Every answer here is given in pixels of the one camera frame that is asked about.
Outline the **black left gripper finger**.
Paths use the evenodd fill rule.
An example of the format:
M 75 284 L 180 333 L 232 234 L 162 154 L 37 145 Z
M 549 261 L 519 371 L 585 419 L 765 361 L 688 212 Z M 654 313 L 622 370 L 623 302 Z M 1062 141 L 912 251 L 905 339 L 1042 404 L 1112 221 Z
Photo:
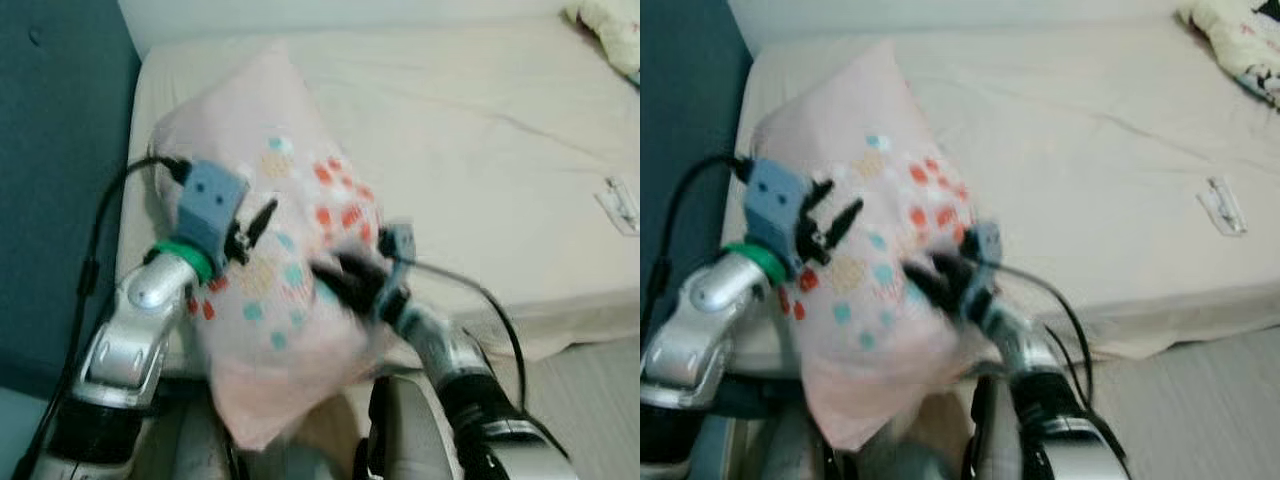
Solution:
M 823 202 L 823 200 L 833 189 L 835 182 L 832 179 L 813 180 L 810 189 L 806 192 L 803 200 L 803 232 L 813 233 L 818 229 L 817 220 L 812 216 L 813 210 Z
M 259 243 L 262 233 L 268 229 L 271 216 L 278 207 L 278 198 L 270 198 L 264 206 L 255 214 L 252 221 L 248 225 L 248 248 L 253 250 Z
M 855 198 L 850 205 L 835 216 L 828 228 L 828 250 L 835 250 L 844 237 L 850 232 L 864 206 L 863 198 Z

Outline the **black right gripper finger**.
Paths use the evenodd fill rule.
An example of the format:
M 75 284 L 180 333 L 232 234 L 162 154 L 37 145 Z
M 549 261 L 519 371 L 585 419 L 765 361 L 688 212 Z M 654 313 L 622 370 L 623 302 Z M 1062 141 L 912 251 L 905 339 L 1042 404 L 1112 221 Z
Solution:
M 323 278 L 323 284 L 347 308 L 371 308 L 372 288 L 348 278 Z
M 959 282 L 959 257 L 954 255 L 929 255 L 928 261 L 905 260 L 902 262 L 904 274 L 915 283 Z
M 963 287 L 945 279 L 916 278 L 915 285 L 938 308 L 959 308 L 963 302 Z
M 353 255 L 334 255 L 330 259 L 312 259 L 310 270 L 325 283 L 364 283 L 366 262 Z

